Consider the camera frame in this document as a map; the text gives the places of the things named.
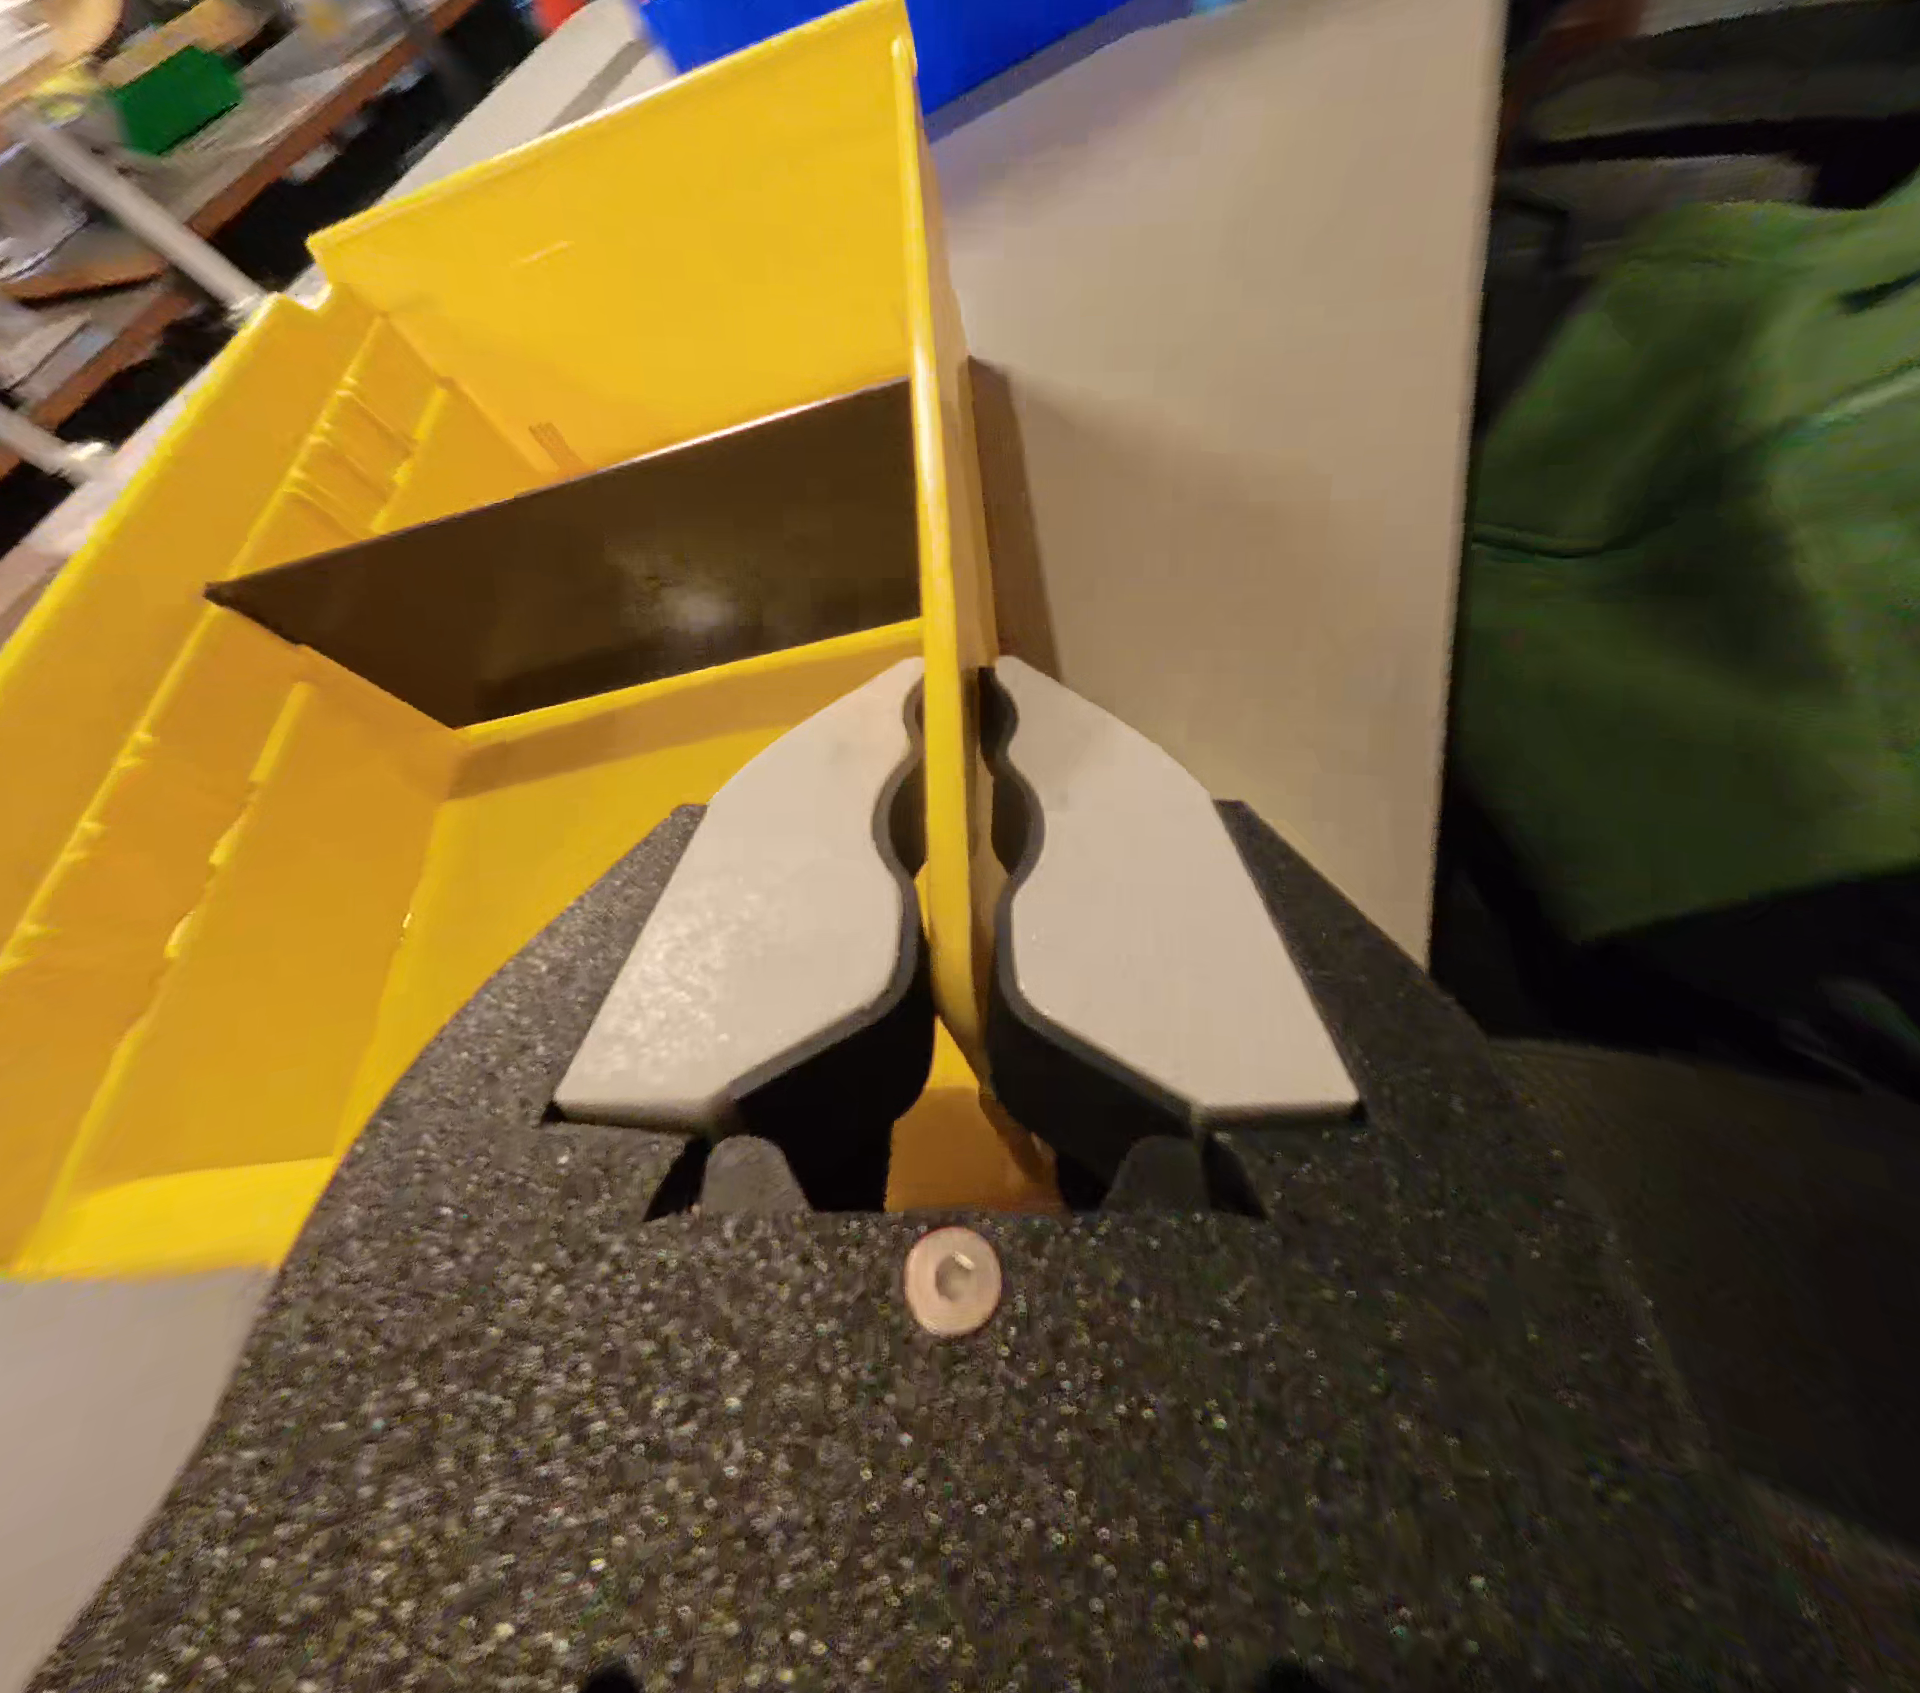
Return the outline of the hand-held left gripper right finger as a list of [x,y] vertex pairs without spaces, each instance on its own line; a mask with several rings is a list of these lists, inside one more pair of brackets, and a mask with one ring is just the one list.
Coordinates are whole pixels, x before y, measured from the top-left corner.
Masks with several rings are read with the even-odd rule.
[[1221,810],[1160,744],[1004,656],[988,1087],[1037,1139],[1337,1124],[1359,1088]]

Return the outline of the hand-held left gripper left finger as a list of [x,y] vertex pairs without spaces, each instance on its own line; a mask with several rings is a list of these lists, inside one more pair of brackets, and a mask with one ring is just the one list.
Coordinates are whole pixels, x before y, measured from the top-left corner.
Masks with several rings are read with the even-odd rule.
[[886,1139],[932,1065],[916,876],[923,661],[752,759],[702,812],[552,1111],[702,1139]]

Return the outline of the large yellow plastic bin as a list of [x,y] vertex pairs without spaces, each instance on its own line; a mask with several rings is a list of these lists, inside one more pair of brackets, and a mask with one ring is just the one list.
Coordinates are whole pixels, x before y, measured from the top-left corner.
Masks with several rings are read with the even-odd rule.
[[[967,351],[901,0],[324,232],[4,642],[4,1278],[279,1264],[481,985],[681,806],[923,661],[923,1087],[887,1209],[1033,1209],[988,1104]],[[901,624],[450,729],[206,588],[872,383],[913,402]]]

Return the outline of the black divider plate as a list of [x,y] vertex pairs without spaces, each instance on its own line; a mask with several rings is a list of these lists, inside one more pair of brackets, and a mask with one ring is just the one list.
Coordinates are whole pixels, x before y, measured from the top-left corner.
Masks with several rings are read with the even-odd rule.
[[919,609],[910,383],[204,592],[450,729],[901,624]]

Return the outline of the person's green clothing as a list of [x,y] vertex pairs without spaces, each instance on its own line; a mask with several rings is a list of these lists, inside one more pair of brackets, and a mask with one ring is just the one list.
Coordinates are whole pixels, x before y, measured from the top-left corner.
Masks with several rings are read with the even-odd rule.
[[1917,188],[1689,202],[1477,444],[1452,749],[1553,926],[1917,850]]

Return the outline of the wooden workbench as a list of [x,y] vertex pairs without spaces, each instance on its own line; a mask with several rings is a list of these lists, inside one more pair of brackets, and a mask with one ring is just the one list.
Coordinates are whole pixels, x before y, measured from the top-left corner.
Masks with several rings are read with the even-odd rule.
[[[442,97],[454,113],[477,99],[476,76],[461,70],[464,59],[444,36],[481,0],[404,1],[405,17],[399,17],[390,0],[347,0],[350,22],[341,39],[315,41],[294,33],[276,41],[242,68],[239,106],[161,156],[105,143],[105,135],[87,132],[83,122],[58,124],[29,103],[26,110],[105,156],[168,212],[204,240],[211,240],[312,151],[333,143],[353,115],[407,73],[450,72],[454,87]],[[9,135],[5,119],[4,135],[9,146],[22,148]],[[139,251],[59,249],[49,264],[12,282],[12,289],[36,301],[141,284],[169,267],[118,219],[110,219]]]

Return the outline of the grey metal pole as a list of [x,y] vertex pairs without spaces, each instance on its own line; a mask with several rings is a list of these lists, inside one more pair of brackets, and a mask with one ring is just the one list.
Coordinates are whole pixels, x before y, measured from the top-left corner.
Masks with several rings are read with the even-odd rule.
[[15,143],[48,163],[136,240],[202,288],[236,325],[258,312],[267,294],[209,240],[168,212],[150,191],[115,170],[105,156],[29,113],[23,106],[5,115]]

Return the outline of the green plastic bin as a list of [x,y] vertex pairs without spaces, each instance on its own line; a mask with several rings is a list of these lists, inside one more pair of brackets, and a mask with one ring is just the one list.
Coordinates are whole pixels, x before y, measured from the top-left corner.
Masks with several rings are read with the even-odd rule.
[[222,53],[188,43],[105,90],[119,141],[161,156],[239,106],[243,83]]

